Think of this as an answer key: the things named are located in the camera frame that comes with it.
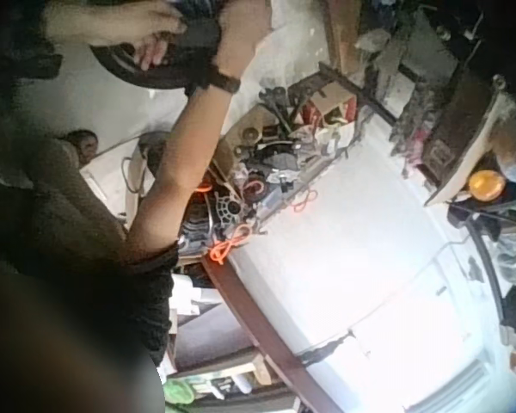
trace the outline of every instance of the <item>green object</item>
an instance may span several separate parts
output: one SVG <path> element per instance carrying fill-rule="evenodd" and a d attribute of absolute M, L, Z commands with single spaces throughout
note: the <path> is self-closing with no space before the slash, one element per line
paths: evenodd
<path fill-rule="evenodd" d="M 182 380 L 167 380 L 163 386 L 164 398 L 172 404 L 191 404 L 195 400 L 193 388 Z"/>

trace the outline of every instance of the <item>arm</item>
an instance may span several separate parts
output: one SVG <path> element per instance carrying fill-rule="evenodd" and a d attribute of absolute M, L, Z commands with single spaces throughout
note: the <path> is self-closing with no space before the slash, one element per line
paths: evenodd
<path fill-rule="evenodd" d="M 215 63 L 240 78 L 270 29 L 264 0 L 235 0 L 220 17 L 222 41 Z M 128 262 L 156 256 L 178 238 L 189 198 L 199 186 L 219 141 L 231 95 L 214 86 L 199 90 L 174 126 L 157 179 L 142 201 L 126 240 Z"/>

